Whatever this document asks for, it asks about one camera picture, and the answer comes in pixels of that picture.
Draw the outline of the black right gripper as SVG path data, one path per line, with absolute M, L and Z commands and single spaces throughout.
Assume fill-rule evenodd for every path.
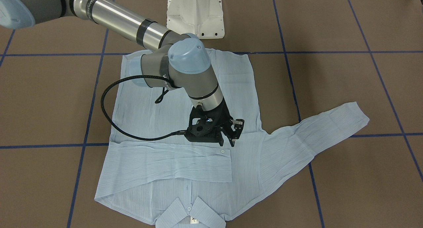
M 189 142 L 224 144 L 225 135 L 231 147 L 235 147 L 244 129 L 243 119 L 233 119 L 223 99 L 214 109 L 205 111 L 202 106 L 193 107 L 189 115 L 189 125 L 184 134 Z

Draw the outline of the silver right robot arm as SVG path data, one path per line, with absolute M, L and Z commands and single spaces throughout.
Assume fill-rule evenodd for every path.
M 1 0 L 1 26 L 24 29 L 74 16 L 103 26 L 150 53 L 138 60 L 139 73 L 110 84 L 100 99 L 101 110 L 110 125 L 122 135 L 140 141 L 158 141 L 182 135 L 189 142 L 224 144 L 232 147 L 240 138 L 245 121 L 234 119 L 228 109 L 211 59 L 200 39 L 176 33 L 113 0 Z M 125 132 L 106 112 L 104 100 L 115 86 L 142 79 L 149 88 L 161 88 L 160 103 L 169 91 L 184 89 L 192 103 L 186 129 L 144 138 Z

